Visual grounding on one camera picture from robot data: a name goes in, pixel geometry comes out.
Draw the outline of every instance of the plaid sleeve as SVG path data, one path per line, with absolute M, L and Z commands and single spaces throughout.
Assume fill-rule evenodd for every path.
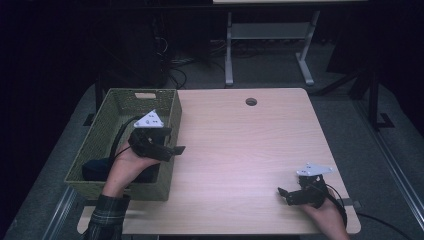
M 130 198 L 112 198 L 100 195 L 96 209 L 91 215 L 84 240 L 119 240 L 122 236 L 122 224 Z

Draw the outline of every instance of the woven basket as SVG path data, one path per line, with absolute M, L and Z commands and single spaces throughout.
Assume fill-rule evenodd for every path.
M 88 200 L 96 200 L 105 182 L 85 181 L 82 165 L 92 159 L 108 157 L 121 125 L 130 118 L 144 116 L 153 109 L 165 127 L 172 128 L 171 135 L 165 138 L 165 146 L 176 146 L 182 113 L 176 90 L 112 88 L 108 91 L 65 182 Z M 120 143 L 128 139 L 133 129 L 133 123 L 130 123 Z M 173 165 L 174 158 L 169 162 L 161 162 L 152 182 L 133 182 L 125 189 L 125 194 L 130 195 L 133 200 L 168 200 Z

